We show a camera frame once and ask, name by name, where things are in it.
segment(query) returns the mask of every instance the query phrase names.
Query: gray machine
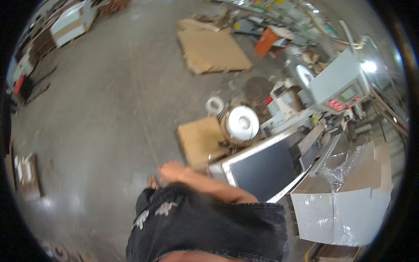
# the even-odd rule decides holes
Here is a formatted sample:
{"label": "gray machine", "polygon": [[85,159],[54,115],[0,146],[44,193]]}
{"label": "gray machine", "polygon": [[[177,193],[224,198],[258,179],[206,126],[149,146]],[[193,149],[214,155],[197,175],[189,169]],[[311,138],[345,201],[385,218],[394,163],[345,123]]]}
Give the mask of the gray machine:
{"label": "gray machine", "polygon": [[319,153],[328,155],[340,137],[330,139],[329,133],[328,139],[326,135],[322,138],[323,120],[308,134],[298,131],[298,127],[319,112],[345,114],[350,111],[347,107],[359,104],[369,94],[361,85],[360,63],[348,49],[316,77],[297,59],[289,67],[306,94],[306,109],[293,112],[289,98],[282,97],[286,93],[284,87],[274,87],[271,96],[275,100],[275,115],[261,125],[268,138],[208,167],[208,173],[216,180],[245,189],[262,202],[277,202],[307,173],[315,175],[325,157],[312,168],[315,158]]}
{"label": "gray machine", "polygon": [[288,70],[302,89],[298,95],[306,109],[292,116],[284,110],[276,112],[271,119],[261,124],[260,129],[265,137],[280,133],[291,126],[305,125],[313,114],[345,113],[353,106],[359,106],[370,94],[368,87],[362,84],[360,63],[349,49],[343,51],[316,77],[297,57],[290,58]]}

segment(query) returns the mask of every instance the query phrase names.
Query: debris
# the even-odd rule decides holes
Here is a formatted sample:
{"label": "debris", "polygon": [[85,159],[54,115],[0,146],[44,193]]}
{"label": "debris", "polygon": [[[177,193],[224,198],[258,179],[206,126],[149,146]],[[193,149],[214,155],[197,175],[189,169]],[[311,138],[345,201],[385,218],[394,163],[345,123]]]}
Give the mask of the debris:
{"label": "debris", "polygon": [[294,34],[285,27],[268,26],[255,47],[256,53],[263,58],[272,46],[286,47]]}
{"label": "debris", "polygon": [[228,82],[228,87],[230,88],[230,90],[231,91],[234,91],[236,88],[235,88],[235,85],[234,85],[234,83],[233,83],[233,80],[230,80],[229,82]]}
{"label": "debris", "polygon": [[15,156],[13,160],[16,189],[21,191],[26,201],[36,200],[42,196],[36,162],[37,156],[34,153],[27,157]]}
{"label": "debris", "polygon": [[195,74],[251,69],[250,60],[228,33],[180,31],[178,38]]}

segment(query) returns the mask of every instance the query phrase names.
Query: plastic wrap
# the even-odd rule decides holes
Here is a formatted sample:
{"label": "plastic wrap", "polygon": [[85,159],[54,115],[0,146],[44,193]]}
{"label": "plastic wrap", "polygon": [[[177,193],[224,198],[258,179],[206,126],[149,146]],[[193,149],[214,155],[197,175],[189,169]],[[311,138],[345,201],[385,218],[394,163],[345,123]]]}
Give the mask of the plastic wrap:
{"label": "plastic wrap", "polygon": [[345,246],[371,243],[390,201],[390,193],[371,185],[377,174],[374,156],[373,143],[351,147],[344,134],[332,144],[317,176],[307,176],[291,193],[300,238]]}
{"label": "plastic wrap", "polygon": [[329,182],[332,193],[339,192],[348,174],[361,161],[366,149],[366,145],[359,145],[355,150],[349,151],[349,145],[345,136],[342,136],[338,141],[335,149],[318,171],[318,174],[323,175]]}

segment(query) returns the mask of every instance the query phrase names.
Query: person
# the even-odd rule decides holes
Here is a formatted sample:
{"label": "person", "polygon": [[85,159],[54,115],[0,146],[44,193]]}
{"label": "person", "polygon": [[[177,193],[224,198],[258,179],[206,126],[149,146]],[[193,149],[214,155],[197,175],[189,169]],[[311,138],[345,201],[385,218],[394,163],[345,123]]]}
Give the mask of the person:
{"label": "person", "polygon": [[169,162],[138,197],[128,262],[278,262],[288,254],[284,208]]}

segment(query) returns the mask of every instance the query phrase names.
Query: metal pipe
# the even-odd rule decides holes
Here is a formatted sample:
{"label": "metal pipe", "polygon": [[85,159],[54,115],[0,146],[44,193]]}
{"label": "metal pipe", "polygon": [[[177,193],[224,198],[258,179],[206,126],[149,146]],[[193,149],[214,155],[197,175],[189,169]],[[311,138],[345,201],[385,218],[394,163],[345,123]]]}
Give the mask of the metal pipe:
{"label": "metal pipe", "polygon": [[349,31],[348,26],[346,25],[345,21],[343,21],[343,20],[339,20],[339,23],[341,23],[343,31],[345,32],[345,35],[348,38],[349,46],[352,49],[352,53],[355,54],[354,39],[352,38],[352,35],[351,35],[351,32]]}
{"label": "metal pipe", "polygon": [[383,110],[381,110],[381,108],[379,106],[377,106],[374,103],[373,103],[373,105],[374,105],[374,108],[377,110],[377,112],[380,113],[395,129],[397,129],[403,136],[409,137],[409,135],[408,135],[408,133],[405,129],[403,129],[396,122],[394,122],[394,120],[391,119],[391,117],[389,117]]}

